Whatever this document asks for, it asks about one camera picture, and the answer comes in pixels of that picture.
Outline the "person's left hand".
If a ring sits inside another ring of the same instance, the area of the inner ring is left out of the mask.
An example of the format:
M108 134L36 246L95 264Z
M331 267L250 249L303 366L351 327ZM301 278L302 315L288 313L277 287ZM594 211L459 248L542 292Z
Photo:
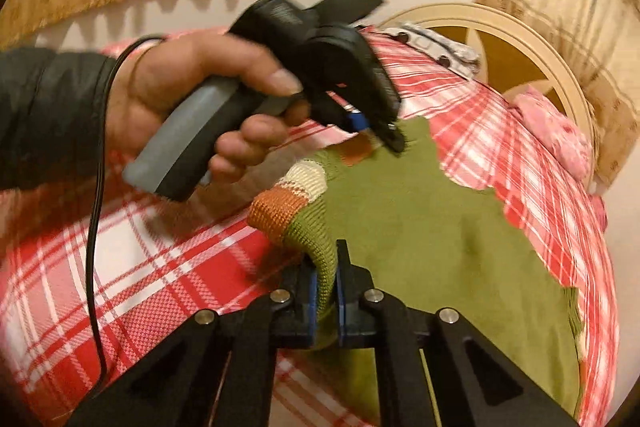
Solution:
M209 76L236 78L281 98L302 92L298 79L260 44L213 29L197 31L134 53L122 64L108 98L106 149L133 161L175 107ZM299 100L281 116L245 119L240 129L216 142L208 163L212 179L239 181L308 118L309 104Z

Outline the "dark jacket left forearm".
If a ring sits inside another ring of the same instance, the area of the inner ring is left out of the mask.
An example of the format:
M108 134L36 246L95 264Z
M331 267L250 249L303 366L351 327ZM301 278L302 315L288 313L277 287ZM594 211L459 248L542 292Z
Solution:
M104 86L114 58L18 48L1 54L1 188L96 174Z

